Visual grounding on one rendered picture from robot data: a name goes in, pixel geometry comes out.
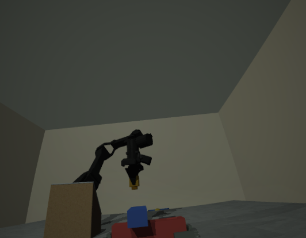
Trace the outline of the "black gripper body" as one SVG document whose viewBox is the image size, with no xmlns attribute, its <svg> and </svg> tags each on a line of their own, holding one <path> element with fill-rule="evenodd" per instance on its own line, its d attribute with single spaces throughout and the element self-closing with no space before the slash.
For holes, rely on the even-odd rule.
<svg viewBox="0 0 306 238">
<path fill-rule="evenodd" d="M 139 167 L 139 169 L 143 171 L 143 166 L 137 161 L 137 153 L 139 153 L 138 149 L 127 150 L 127 152 L 125 152 L 127 158 L 121 161 L 121 166 L 125 167 L 125 165 L 129 165 L 128 168 Z"/>
</svg>

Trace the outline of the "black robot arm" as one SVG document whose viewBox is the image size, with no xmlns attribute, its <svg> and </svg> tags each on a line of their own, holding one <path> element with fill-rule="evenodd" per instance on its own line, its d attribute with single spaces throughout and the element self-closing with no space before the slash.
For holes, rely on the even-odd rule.
<svg viewBox="0 0 306 238">
<path fill-rule="evenodd" d="M 104 145 L 111 144 L 114 148 L 112 153 L 110 154 Z M 118 140 L 113 140 L 112 142 L 107 142 L 101 144 L 95 151 L 95 160 L 93 164 L 89 168 L 87 172 L 84 172 L 79 178 L 77 178 L 74 182 L 94 182 L 95 189 L 98 189 L 99 184 L 101 183 L 102 176 L 99 174 L 100 169 L 104 163 L 104 161 L 110 158 L 116 149 L 127 146 L 127 150 L 129 149 L 141 149 L 148 146 L 153 145 L 152 135 L 151 134 L 142 134 L 138 129 L 134 130 L 129 136 L 123 137 Z M 151 157 L 141 155 L 140 152 L 137 153 L 137 161 L 150 165 Z"/>
</svg>

